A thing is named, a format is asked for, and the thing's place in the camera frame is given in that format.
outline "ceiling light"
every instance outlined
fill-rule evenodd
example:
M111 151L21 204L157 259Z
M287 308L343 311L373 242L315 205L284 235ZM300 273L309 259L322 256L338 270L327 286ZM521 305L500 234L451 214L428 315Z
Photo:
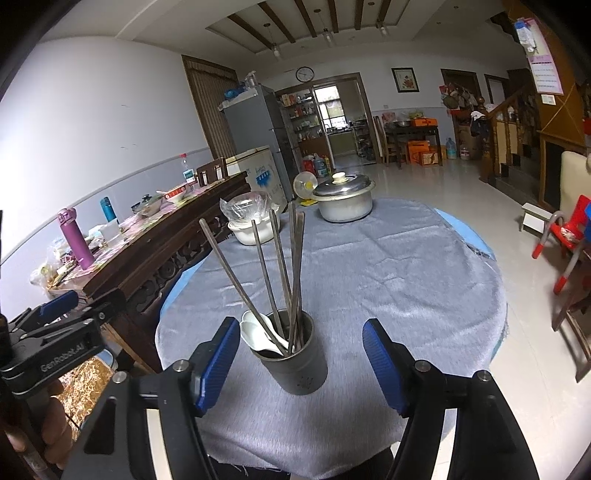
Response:
M283 56L281 56L281 50L279 50L279 47L276 43L273 44L273 48L271 49L271 51L273 52L273 56L277 60L283 60Z
M324 41L329 46L329 48L332 48L335 46L335 38L333 37L332 32L329 31L329 29L324 26L324 21L322 20L322 16L320 15L320 12L321 12L320 8L314 9L314 13L318 15L318 18L320 19L320 23L322 24L322 28L323 28L322 37L324 38Z
M273 56L277 59L277 61L280 61L280 60L283 60L283 56L281 55L281 50L279 50L279 46L273 40L273 33L271 33L271 29L269 28L270 26L271 26L270 23L266 23L263 25L263 27L265 27L268 30L269 36L271 37L271 41L273 43L273 45L271 46L271 51L273 52Z
M335 46L335 38L333 37L332 32L329 32L328 29L325 28L322 32L322 36L330 48Z
M382 21L376 22L375 28L377 28L379 30L379 34L382 35L383 37L390 36L390 32L388 31L388 27L386 27L386 25L384 25L384 22L382 22Z

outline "door frame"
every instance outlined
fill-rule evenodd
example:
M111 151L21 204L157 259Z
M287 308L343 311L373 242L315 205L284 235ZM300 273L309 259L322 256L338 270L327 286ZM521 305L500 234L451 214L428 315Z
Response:
M491 103L493 102L490 80L496 80L497 82L500 82L503 85L503 93L505 94L505 100L507 100L511 96L509 88L509 79L497 77L496 75L488 75L487 73L484 74L484 78L486 80L486 88L488 90L488 99L491 101Z
M447 75L459 75L464 77L471 77L474 79L474 83L476 85L476 99L478 100L479 97L482 96L482 92L480 91L480 82L478 81L478 74L476 72L469 72L467 70L451 70L451 69L441 69L441 76L443 78L443 83L447 85L451 80L447 78ZM458 153L458 158L460 157L460 141L459 136L457 134L457 118L455 115L452 115L452 124L453 124L453 135L456 140L456 148Z
M371 115L371 110L369 108L369 102L367 94L365 93L365 87L363 86L363 80L361 79L361 74L359 72L355 73L345 73L344 75L335 75L333 77L325 77L323 79L314 79L309 82L303 82L298 85L294 85L292 87L284 88L283 90L278 90L275 94L280 97L286 93L294 93L302 90L304 88L309 88L314 90L314 88L322 87L324 85L331 85L333 83L345 82L347 80L356 80L357 86L359 88L359 94L361 96L361 103L363 104L363 110L365 111L365 118L368 121L368 129L369 129L369 138L371 140L371 146L374 149L374 156L376 158L376 163L378 159L378 139L375 133L375 126L374 126L374 118Z
M474 79L474 83L476 84L477 88L477 97L482 96L482 92L480 91L480 82L478 81L478 74L476 72L469 72L467 70L450 70L450 69L441 69L441 76L443 77L443 83L447 84L446 76L447 75L459 75L464 77L471 77Z
M187 83L189 84L189 89L191 90L191 96L193 97L193 103L195 104L195 110L197 110L197 116L199 117L199 123L201 123L201 128L203 128L203 134L205 135L205 140L207 141L207 146L209 147L209 150L211 151L213 158L223 157L224 155L221 155L220 152L217 151L217 148L215 146L215 142L213 140L214 133L213 133L211 126L207 122L207 116L205 115L205 109L203 107L203 102L201 100L201 97L199 96L198 91L195 88L195 85L193 84L193 81L190 78L190 71L191 71L190 62L205 65L205 66L208 66L208 67L211 67L214 69L218 69L221 72L225 72L225 73L229 74L230 77L233 77L232 79L235 80L236 84L238 84L238 74L236 74L236 70L231 69L229 67L225 67L224 65L220 65L218 63L214 63L212 61L198 59L198 58L192 57L190 55L181 55L181 58L183 59L183 67L185 70L185 75L187 76Z

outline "wooden table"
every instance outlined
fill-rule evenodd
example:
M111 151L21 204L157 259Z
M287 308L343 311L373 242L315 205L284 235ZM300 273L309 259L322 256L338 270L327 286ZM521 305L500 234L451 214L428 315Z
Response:
M207 220L218 241L226 239L231 232L219 200L230 200L249 191L246 173L212 183L180 208L150 222L145 230L120 245L114 255L107 255L106 261L98 256L94 271L74 270L50 294L58 296L75 290L81 304L86 304L120 288L127 298L126 309L103 326L105 336L121 345L146 371L162 371L154 343L160 307L182 271L211 251L199 219Z
M437 156L439 157L439 164L443 166L443 159L441 157L441 139L439 138L439 127L437 125L427 125L424 127L399 127L396 124L384 125L386 135L394 137L394 145L396 148L398 166L400 166L401 149L398 137L404 135L406 137L421 137L426 140L427 137L435 137L437 143Z

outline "food package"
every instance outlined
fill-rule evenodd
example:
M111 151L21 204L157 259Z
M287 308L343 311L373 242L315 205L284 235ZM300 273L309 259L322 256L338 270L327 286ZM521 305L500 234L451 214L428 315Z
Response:
M270 209L275 211L279 205L271 201L267 192L248 192L234 197L229 202L220 199L220 210L235 227L247 228L254 220L257 224L269 217Z
M33 270L29 277L29 282L32 285L37 285L45 291L49 290L53 280L57 277L58 268L62 266L61 259L65 256L61 254L61 251L64 249L61 240L65 242L64 239L54 240L47 248L46 260L38 268Z

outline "chopsticks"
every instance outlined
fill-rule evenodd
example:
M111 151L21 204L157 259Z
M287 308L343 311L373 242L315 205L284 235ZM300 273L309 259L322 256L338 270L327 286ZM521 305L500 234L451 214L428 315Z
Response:
M283 253L283 248L281 246L280 223L277 218L277 215L272 209L269 213L271 220L271 228L273 230L275 251L277 253L277 263L281 277L281 286L285 298L285 309L288 314L289 333L287 339L285 338L285 333L283 331L283 326L281 324L281 318L279 315L279 311L277 309L275 297L273 295L271 280L269 278L267 264L265 263L265 256L262 251L261 239L259 237L258 228L254 220L252 220L251 222L252 230L255 237L256 251L258 253L259 262L261 263L262 275L265 280L265 286L267 288L269 302L271 303L271 310L273 312L275 328L282 339L288 340L287 350L279 342L275 335L275 332L273 332L273 330L269 328L269 326L262 319L261 314L256 310L252 300L249 298L246 291L238 281L238 278L232 271L232 268L228 264L226 257L220 250L219 245L217 244L215 237L213 236L212 231L210 230L207 222L203 218L199 220L199 225L203 229L203 233L205 234L207 241L211 245L212 250L215 252L220 264L222 265L222 268L226 272L226 275L228 275L228 278L234 285L234 288L236 288L236 290L238 291L240 297L242 298L242 301L246 303L246 306L254 314L255 318L261 324L271 342L273 342L273 344L279 349L283 357L293 355L304 346L303 328L301 325L301 262L304 244L304 224L306 221L306 214L304 212L296 212L296 206L294 202L289 203L288 211L291 244L291 269L293 277L291 287L289 276L287 273L287 267L285 265L285 255Z
M306 214L304 212L297 212L293 214L295 221L295 231L293 231L293 245L295 250L291 251L292 265L293 265L293 290L291 292L291 305L290 305L290 334L287 347L287 355L295 353L293 351L294 339L296 336L296 330L298 321L300 318L300 304L301 304L301 256L303 251L304 242L304 221Z
M267 265L265 263L265 255L262 253L261 239L258 235L258 229L256 228L256 222L252 223L252 231L255 234L256 251L259 254L259 262L261 262L262 276L265 279L265 286L267 287L267 294L269 295L269 303L271 303L271 310L273 311L273 319L275 320L275 329L281 338L285 338L283 334L283 327L281 326L281 319L279 318L279 311L277 310L277 304L275 304L275 297L273 296L273 289L271 288L271 280L269 280L269 272L267 271Z
M257 311L257 309L255 308L253 302L251 301L251 299L246 294L246 291L244 290L244 288L242 287L242 285L238 281L238 278L236 277L236 275L232 271L230 265L228 264L228 261L226 260L226 257L224 257L224 254L220 250L219 245L217 244L216 239L213 236L212 231L210 230L209 225L207 224L207 222L205 221L205 219L201 218L199 220L199 225L201 225L201 228L203 229L203 233L207 237L207 241L209 242L209 245L211 245L212 250L215 252L215 254L217 256L217 259L220 261L220 263L222 265L222 268L226 272L226 275L228 275L228 278L230 279L230 281L234 285L234 288L236 290L238 290L238 293L240 294L240 297L242 298L242 301L244 303L246 303L246 306L254 314L255 318L258 320L258 322L263 327L263 330L265 330L265 333L269 336L271 342L273 342L275 344L275 346L279 349L279 351L281 352L281 354L283 356L286 356L287 351L285 350L285 347L282 344L279 343L279 340L277 340L277 337L275 336L275 334L273 333L273 331L264 322L264 320L261 317L261 314Z
M285 256L283 255L283 247L281 246L281 238L279 237L279 222L275 211L271 209L271 228L273 229L273 240L275 242L275 253L277 253L277 263L279 266L279 275L281 276L281 286L283 287L283 297L285 298L285 308L290 311L291 308L291 288L290 279L287 275L287 267L285 266Z

